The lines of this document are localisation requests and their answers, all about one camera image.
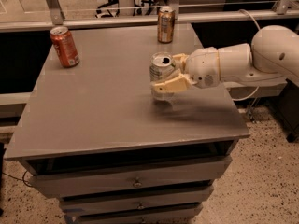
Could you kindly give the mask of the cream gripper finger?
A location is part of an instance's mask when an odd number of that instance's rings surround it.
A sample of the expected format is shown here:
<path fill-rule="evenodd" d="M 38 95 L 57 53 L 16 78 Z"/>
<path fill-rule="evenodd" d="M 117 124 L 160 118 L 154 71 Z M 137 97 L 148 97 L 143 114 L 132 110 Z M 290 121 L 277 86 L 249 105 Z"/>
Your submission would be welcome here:
<path fill-rule="evenodd" d="M 185 53 L 175 54 L 173 56 L 176 68 L 179 69 L 181 73 L 185 72 L 187 58 L 188 55 Z"/>
<path fill-rule="evenodd" d="M 177 77 L 168 79 L 166 81 L 153 82 L 151 88 L 161 94 L 177 93 L 186 91 L 195 82 L 190 79 L 189 75 L 179 74 Z"/>

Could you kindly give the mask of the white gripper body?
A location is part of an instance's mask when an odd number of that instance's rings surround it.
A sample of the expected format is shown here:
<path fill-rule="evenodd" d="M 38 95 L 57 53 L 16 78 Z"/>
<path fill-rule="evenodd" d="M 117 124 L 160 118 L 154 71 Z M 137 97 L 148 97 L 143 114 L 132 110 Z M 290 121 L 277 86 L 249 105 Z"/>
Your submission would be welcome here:
<path fill-rule="evenodd" d="M 220 83 L 219 53 L 215 48 L 198 49 L 186 60 L 185 72 L 193 85 L 205 89 Z"/>

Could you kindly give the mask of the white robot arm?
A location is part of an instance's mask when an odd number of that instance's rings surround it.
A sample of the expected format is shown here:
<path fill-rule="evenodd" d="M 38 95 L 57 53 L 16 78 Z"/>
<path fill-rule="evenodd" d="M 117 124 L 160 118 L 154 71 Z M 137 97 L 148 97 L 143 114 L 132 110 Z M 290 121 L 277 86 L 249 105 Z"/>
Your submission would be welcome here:
<path fill-rule="evenodd" d="M 150 87 L 157 97 L 234 82 L 271 87 L 284 77 L 299 81 L 299 35 L 271 25 L 260 29 L 250 44 L 198 49 L 191 54 L 158 52 L 151 58 Z"/>

